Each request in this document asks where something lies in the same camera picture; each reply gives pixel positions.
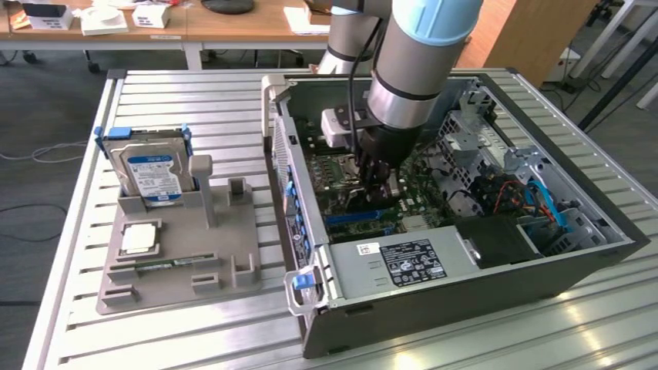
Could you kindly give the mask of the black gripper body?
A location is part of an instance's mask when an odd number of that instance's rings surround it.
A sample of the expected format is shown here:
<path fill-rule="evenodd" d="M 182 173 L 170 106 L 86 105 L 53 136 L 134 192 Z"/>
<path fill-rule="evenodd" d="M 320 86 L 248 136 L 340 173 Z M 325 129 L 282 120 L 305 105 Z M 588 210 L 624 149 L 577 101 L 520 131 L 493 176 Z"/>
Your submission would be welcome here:
<path fill-rule="evenodd" d="M 384 163 L 396 169 L 408 158 L 419 138 L 419 127 L 395 129 L 371 126 L 360 136 L 360 163 Z"/>

